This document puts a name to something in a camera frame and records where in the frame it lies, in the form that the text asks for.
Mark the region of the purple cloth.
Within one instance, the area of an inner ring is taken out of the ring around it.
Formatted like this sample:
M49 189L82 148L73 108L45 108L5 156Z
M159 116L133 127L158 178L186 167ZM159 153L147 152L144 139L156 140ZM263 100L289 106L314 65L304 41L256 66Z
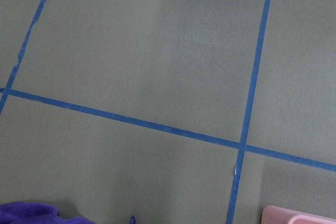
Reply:
M63 219L53 206L35 202L1 205L1 223L93 223L83 217Z

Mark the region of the pink plastic bin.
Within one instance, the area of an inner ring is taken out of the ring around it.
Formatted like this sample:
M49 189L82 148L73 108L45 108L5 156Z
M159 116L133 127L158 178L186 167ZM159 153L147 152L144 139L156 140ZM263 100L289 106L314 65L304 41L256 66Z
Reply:
M312 215L305 212L295 211L276 206L267 206L263 209L261 215L261 224L290 224L290 223L322 223L334 224L335 219Z

